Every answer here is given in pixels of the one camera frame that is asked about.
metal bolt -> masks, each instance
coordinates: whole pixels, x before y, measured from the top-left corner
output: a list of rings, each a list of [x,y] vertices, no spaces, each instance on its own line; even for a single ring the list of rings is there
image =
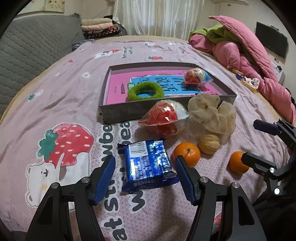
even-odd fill
[[[209,181],[209,179],[207,177],[201,177],[200,181],[203,183],[207,183]]]
[[[278,189],[278,188],[276,188],[276,189],[274,190],[274,194],[275,194],[275,195],[279,195],[279,189]]]
[[[56,189],[58,186],[59,186],[58,183],[53,183],[51,187],[52,187],[52,189]]]
[[[83,183],[88,183],[89,182],[89,177],[84,177],[84,178],[81,179],[81,181]]]
[[[239,187],[240,187],[240,185],[239,185],[238,183],[233,183],[232,186],[233,186],[234,188],[239,188]]]

green blanket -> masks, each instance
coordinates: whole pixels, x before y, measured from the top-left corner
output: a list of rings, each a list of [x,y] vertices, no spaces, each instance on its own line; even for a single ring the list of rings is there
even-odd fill
[[[201,28],[195,31],[190,32],[189,38],[193,34],[201,34],[205,36],[208,40],[213,42],[214,44],[218,44],[222,41],[231,41],[237,44],[239,51],[243,52],[247,59],[255,63],[254,58],[244,47],[242,42],[239,40],[237,36],[235,36],[232,32],[230,32],[226,27],[224,27],[221,23],[217,23],[214,27],[211,28]]]

barcode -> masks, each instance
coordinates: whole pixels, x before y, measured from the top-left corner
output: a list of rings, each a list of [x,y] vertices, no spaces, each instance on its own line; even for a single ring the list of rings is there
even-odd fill
[[[137,142],[128,146],[130,157],[142,157],[148,155],[146,142]]]

green ring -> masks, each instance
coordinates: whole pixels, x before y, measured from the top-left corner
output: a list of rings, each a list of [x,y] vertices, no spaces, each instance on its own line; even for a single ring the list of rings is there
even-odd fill
[[[151,97],[138,96],[138,94],[143,93],[144,91],[153,91],[155,94]],[[160,99],[164,97],[165,93],[162,87],[155,82],[139,83],[128,91],[128,98],[130,101]]]

quilted headboard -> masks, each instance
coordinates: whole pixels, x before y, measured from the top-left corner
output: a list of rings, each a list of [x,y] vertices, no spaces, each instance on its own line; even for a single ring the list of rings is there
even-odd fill
[[[0,39],[0,116],[26,84],[84,39],[77,14],[15,19]]]

